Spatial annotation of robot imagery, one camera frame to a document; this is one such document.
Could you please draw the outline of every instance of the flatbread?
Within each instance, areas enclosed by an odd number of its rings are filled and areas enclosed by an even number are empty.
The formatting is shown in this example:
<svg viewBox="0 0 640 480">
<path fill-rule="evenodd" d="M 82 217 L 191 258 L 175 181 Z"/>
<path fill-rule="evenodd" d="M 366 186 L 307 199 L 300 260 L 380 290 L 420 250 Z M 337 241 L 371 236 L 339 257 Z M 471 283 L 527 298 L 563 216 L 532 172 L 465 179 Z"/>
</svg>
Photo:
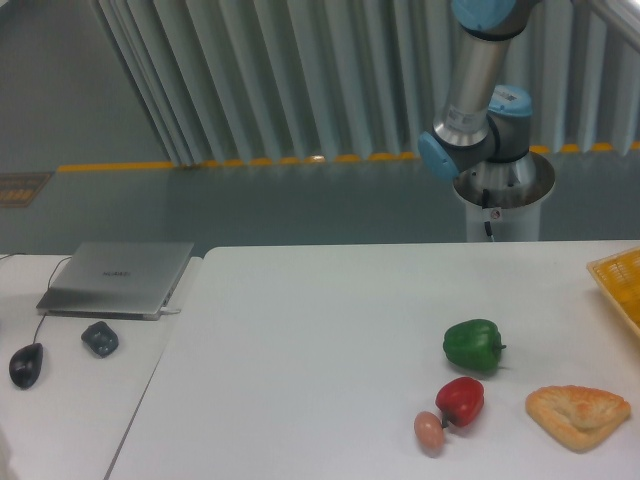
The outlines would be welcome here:
<svg viewBox="0 0 640 480">
<path fill-rule="evenodd" d="M 619 395 L 595 388 L 543 387 L 526 401 L 527 413 L 549 435 L 575 452 L 594 448 L 631 414 Z"/>
</svg>

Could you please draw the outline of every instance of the laptop logo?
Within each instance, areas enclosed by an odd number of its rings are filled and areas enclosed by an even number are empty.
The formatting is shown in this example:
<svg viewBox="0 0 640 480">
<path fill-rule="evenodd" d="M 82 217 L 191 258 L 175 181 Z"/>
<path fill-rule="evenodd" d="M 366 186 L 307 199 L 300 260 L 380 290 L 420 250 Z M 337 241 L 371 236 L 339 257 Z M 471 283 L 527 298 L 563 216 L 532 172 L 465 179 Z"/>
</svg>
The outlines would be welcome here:
<svg viewBox="0 0 640 480">
<path fill-rule="evenodd" d="M 102 272 L 103 277 L 130 277 L 131 272 Z"/>
</svg>

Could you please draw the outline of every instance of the silver laptop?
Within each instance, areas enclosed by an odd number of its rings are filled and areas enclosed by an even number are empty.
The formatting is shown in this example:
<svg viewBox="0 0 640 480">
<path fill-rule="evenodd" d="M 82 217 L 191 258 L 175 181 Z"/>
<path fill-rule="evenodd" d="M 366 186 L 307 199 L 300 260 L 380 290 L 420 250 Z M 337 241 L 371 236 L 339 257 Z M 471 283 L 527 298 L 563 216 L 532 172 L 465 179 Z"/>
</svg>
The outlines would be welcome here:
<svg viewBox="0 0 640 480">
<path fill-rule="evenodd" d="M 193 243 L 83 243 L 38 303 L 56 316 L 157 320 Z"/>
</svg>

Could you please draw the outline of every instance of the small gray object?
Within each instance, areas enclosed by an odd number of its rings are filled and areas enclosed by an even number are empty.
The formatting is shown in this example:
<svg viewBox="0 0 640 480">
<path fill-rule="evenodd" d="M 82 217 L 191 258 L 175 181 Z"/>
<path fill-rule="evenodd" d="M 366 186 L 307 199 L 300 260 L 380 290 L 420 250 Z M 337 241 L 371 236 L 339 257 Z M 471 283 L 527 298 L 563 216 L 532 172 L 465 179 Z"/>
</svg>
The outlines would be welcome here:
<svg viewBox="0 0 640 480">
<path fill-rule="evenodd" d="M 82 341 L 100 358 L 107 357 L 118 348 L 118 335 L 103 321 L 94 323 L 82 334 Z"/>
</svg>

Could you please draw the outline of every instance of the green bell pepper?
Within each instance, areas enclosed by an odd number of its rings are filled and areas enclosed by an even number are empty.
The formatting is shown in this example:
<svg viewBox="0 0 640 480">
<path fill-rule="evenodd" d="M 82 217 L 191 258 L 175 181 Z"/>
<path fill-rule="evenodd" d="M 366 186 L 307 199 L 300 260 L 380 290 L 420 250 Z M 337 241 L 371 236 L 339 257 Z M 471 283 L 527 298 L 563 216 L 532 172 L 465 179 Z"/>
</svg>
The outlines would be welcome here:
<svg viewBox="0 0 640 480">
<path fill-rule="evenodd" d="M 502 350 L 500 332 L 495 323 L 481 318 L 449 328 L 442 344 L 451 363 L 469 370 L 488 372 L 498 366 Z"/>
</svg>

